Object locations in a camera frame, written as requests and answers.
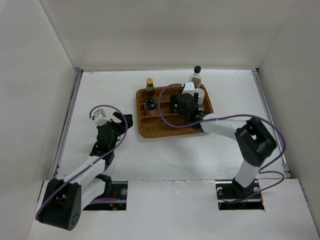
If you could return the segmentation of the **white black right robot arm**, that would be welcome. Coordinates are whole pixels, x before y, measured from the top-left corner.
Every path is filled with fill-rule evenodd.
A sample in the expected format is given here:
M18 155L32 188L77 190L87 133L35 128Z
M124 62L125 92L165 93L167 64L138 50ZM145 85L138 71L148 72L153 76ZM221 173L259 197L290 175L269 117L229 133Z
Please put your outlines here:
M169 123L162 113L160 101L157 102L156 109L164 123L172 128L190 127L197 132L213 133L237 142L243 162L230 186L235 199L250 194L250 187L253 186L261 166L277 148L276 140L264 125L270 122L250 114L219 117L200 109L197 95L182 93L170 97L170 112L181 115L184 125Z

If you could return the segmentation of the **green label chili sauce bottle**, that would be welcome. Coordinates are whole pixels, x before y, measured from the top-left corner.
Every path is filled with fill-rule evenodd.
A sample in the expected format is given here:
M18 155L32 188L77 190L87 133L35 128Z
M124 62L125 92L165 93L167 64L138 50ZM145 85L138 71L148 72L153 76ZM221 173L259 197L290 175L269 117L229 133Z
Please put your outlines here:
M145 94L147 99L153 98L155 96L154 80L151 77L146 79L145 90L146 90Z

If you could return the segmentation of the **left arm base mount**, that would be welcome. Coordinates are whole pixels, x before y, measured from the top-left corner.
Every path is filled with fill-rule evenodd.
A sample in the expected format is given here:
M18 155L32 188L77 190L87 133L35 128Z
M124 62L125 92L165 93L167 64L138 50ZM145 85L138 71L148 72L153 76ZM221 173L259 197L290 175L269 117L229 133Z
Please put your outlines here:
M87 205L84 211L125 211L127 209L128 182L113 181L93 203Z

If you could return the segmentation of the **blue label silver cap jar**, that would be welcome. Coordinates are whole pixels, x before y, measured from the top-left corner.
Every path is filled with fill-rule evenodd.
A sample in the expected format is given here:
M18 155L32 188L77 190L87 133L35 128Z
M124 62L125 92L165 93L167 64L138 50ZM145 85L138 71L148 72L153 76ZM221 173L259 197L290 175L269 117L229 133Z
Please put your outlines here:
M197 106L199 109L203 108L203 103L205 99L205 91L202 88L196 88L195 92L198 94Z

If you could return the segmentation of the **dark cap pepper shaker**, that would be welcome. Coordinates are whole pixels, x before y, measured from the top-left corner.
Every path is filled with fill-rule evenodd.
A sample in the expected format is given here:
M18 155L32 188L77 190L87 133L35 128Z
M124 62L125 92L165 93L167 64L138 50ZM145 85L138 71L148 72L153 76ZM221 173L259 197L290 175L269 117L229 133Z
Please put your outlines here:
M157 108L157 102L153 97L147 97L144 103L144 113L146 116L151 116Z

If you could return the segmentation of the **tall red label sauce bottle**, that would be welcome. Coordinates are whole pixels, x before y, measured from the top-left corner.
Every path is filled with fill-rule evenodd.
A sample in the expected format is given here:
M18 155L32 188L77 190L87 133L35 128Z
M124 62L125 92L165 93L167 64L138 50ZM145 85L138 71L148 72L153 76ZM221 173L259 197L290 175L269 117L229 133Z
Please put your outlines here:
M200 76L202 68L199 65L196 65L193 70L193 74L189 77L189 82L193 82L194 87L200 88L202 83L202 78Z

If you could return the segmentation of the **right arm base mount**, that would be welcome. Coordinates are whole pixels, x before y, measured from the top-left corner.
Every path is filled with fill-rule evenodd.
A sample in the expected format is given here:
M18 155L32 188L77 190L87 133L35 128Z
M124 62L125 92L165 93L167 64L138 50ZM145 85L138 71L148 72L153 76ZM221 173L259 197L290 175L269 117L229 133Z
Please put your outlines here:
M260 185L257 180L247 188L232 181L216 181L216 195L219 210L264 210Z

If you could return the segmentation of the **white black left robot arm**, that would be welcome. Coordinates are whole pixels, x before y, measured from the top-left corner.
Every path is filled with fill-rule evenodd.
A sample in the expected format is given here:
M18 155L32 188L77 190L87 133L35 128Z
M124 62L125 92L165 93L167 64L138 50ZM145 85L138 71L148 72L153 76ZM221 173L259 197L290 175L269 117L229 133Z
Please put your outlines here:
M121 199L112 189L110 176L105 175L115 157L115 149L122 143L133 125L131 114L114 112L119 122L105 118L98 109L92 119L97 125L97 137L88 159L62 179L54 178L46 186L35 220L56 228L71 231L86 207L110 204Z

